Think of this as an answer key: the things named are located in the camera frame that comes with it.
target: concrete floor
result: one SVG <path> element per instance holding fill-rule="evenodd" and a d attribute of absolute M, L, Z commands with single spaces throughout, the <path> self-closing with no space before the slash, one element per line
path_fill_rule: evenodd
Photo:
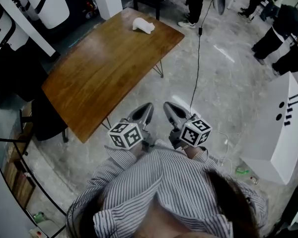
<path fill-rule="evenodd" d="M 150 71 L 110 114 L 112 124 L 126 117 L 137 106 L 152 102 L 155 112 L 148 130 L 154 137 L 167 141 L 171 125 L 162 110 L 163 103 L 173 101 L 183 106 L 190 104 L 197 74 L 199 38 L 197 29 L 183 29 L 176 24 L 187 12 L 184 3 L 185 0 L 169 0 L 161 6 L 161 21 L 185 34 L 184 40 L 162 60 L 164 78 Z M 199 24 L 209 3 L 210 0 L 205 0 Z M 213 155 L 223 157 L 226 151 L 226 137 L 216 130 L 229 136 L 227 158 L 232 161 L 233 175 L 240 164 L 241 143 L 256 117 L 257 101 L 264 93 L 265 85 L 275 78 L 271 63 L 289 50 L 290 43 L 288 40 L 269 55 L 267 65 L 260 65 L 253 57 L 251 47 L 264 36 L 271 22 L 262 22 L 257 16 L 247 23 L 239 17 L 239 8 L 247 7 L 248 3 L 249 0 L 236 0 L 231 10 L 226 10 L 222 16 L 217 15 L 211 7 L 203 26 L 200 76 L 192 106 L 192 110 L 214 128 L 205 145 Z M 154 9 L 142 4 L 140 11 L 155 15 Z M 61 135 L 43 142 L 33 140 L 30 144 L 27 156 L 29 166 L 64 210 L 84 190 L 85 182 L 97 165 L 108 157 L 104 144 L 111 143 L 106 133 L 107 130 L 100 126 L 85 144 L 80 143 L 72 132 L 67 144 L 62 142 Z M 223 169 L 230 173 L 229 161 L 224 162 Z M 280 218 L 298 184 L 298 163 L 294 173 L 287 186 L 265 180 L 259 180 L 255 185 L 269 198 L 267 232 Z M 238 179 L 254 186 L 250 175 Z M 38 200 L 41 200 L 39 195 L 32 197 L 29 208 L 38 209 L 35 207 Z"/>

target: striped shirt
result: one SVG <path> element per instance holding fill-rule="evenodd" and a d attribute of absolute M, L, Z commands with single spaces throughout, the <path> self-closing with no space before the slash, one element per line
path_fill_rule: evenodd
<path fill-rule="evenodd" d="M 193 232 L 232 238 L 232 223 L 217 206 L 216 194 L 205 171 L 217 170 L 218 160 L 207 151 L 189 159 L 184 151 L 158 140 L 139 160 L 127 150 L 106 147 L 110 159 L 101 164 L 87 190 L 68 212 L 68 228 L 78 230 L 79 215 L 100 191 L 104 202 L 93 216 L 97 237 L 131 237 L 146 215 L 154 196 L 159 204 Z M 249 199 L 258 226 L 265 224 L 267 200 L 238 182 Z"/>

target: bottle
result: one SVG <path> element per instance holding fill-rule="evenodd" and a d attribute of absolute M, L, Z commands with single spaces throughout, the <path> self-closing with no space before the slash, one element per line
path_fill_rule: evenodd
<path fill-rule="evenodd" d="M 258 179 L 256 179 L 255 177 L 250 177 L 250 179 L 254 184 L 258 183 Z"/>

